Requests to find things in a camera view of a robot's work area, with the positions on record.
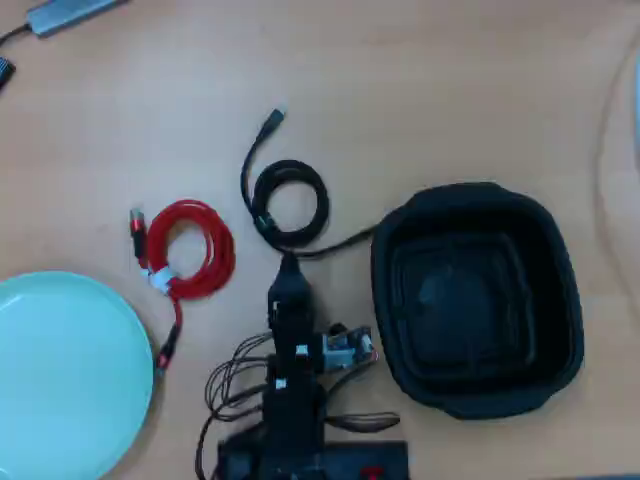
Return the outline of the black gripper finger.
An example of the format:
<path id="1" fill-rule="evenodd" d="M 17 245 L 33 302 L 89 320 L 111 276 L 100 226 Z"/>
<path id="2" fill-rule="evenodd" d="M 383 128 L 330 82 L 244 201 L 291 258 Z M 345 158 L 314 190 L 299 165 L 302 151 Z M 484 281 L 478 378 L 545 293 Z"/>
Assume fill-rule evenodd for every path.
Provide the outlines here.
<path id="1" fill-rule="evenodd" d="M 282 256 L 278 272 L 273 283 L 269 288 L 269 299 L 278 300 L 286 295 L 289 277 L 292 270 L 292 255 L 284 254 Z"/>
<path id="2" fill-rule="evenodd" d="M 304 276 L 300 262 L 297 256 L 292 255 L 291 260 L 291 275 L 292 275 L 292 291 L 295 296 L 300 300 L 310 300 L 312 297 L 311 285 L 307 278 Z"/>

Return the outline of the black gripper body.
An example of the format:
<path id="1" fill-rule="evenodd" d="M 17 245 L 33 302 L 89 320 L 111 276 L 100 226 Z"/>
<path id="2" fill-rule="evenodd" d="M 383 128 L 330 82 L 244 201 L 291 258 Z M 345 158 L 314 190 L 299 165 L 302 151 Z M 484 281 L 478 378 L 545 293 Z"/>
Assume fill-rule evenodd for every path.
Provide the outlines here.
<path id="1" fill-rule="evenodd" d="M 314 317 L 309 300 L 273 300 L 269 305 L 269 327 L 280 359 L 311 356 Z"/>

